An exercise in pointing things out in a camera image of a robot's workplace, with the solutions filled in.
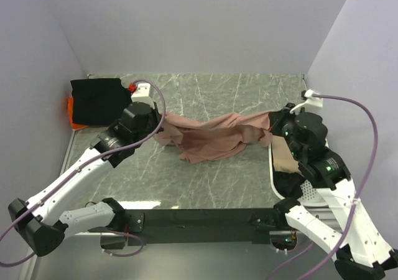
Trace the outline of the pink printed t-shirt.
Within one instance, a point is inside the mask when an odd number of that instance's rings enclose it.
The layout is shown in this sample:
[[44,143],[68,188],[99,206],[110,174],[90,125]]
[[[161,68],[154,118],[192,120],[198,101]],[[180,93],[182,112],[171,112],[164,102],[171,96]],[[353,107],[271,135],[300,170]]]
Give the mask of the pink printed t-shirt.
[[181,151],[179,158],[190,164],[226,159],[250,143],[267,147],[272,140],[268,111],[251,115],[228,113],[210,121],[167,113],[162,127],[154,139],[163,146],[177,147]]

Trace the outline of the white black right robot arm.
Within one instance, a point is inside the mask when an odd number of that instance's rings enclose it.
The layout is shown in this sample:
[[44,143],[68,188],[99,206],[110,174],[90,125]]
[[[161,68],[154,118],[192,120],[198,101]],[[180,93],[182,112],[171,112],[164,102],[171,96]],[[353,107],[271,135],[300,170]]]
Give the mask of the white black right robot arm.
[[377,231],[357,196],[351,174],[342,158],[326,143],[322,118],[285,108],[269,115],[271,133],[286,141],[298,168],[326,202],[338,222],[338,233],[312,215],[294,198],[274,205],[274,225],[301,231],[334,262],[342,279],[382,279],[397,267],[397,250]]

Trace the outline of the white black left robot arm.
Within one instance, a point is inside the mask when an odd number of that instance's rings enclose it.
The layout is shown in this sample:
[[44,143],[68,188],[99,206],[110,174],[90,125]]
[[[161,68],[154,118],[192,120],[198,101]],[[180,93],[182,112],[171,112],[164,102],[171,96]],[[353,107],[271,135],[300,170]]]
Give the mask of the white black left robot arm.
[[52,184],[27,201],[17,198],[9,204],[14,229],[34,254],[46,256],[66,238],[86,230],[125,229],[126,211],[111,197],[78,210],[68,211],[67,207],[161,131],[161,124],[162,116],[155,102],[132,102]]

